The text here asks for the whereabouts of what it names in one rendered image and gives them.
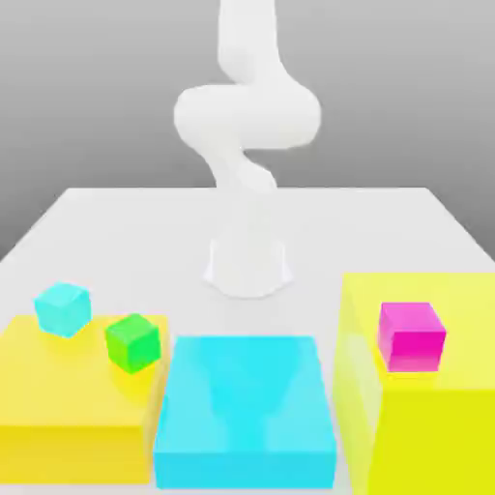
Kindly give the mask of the large lime yellow box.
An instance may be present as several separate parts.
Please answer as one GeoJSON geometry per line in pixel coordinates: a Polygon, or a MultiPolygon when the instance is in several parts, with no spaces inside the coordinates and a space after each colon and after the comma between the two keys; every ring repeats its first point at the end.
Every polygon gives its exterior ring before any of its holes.
{"type": "Polygon", "coordinates": [[[333,397],[353,495],[495,495],[495,273],[348,273],[333,397]],[[447,335],[433,372],[391,372],[384,303],[428,303],[447,335]]]}

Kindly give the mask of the small magenta cube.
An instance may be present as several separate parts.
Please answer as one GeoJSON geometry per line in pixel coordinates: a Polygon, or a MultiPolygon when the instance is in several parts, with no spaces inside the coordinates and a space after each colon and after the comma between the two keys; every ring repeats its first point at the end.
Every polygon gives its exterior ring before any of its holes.
{"type": "Polygon", "coordinates": [[[428,302],[383,302],[377,344],[388,372],[437,372],[447,331],[428,302]]]}

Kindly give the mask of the small cyan cube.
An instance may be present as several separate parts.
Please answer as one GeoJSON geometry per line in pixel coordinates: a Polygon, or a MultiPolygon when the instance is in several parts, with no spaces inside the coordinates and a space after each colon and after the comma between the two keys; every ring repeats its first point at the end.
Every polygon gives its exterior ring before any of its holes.
{"type": "Polygon", "coordinates": [[[92,319],[90,293],[86,288],[57,282],[34,300],[42,331],[64,338],[73,337],[92,319]]]}

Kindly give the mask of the small green cube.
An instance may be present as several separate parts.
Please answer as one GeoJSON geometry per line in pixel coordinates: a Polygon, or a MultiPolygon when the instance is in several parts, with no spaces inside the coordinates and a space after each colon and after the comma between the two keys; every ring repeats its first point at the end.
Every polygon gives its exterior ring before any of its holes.
{"type": "Polygon", "coordinates": [[[159,327],[141,314],[109,325],[104,337],[108,358],[127,373],[134,374],[161,357],[159,327]]]}

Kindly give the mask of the large cyan box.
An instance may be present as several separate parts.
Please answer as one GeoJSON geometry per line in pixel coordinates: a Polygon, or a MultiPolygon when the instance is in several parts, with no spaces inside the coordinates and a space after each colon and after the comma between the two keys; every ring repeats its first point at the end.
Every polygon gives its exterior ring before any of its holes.
{"type": "Polygon", "coordinates": [[[160,489],[333,487],[336,441],[314,338],[178,337],[153,455],[160,489]]]}

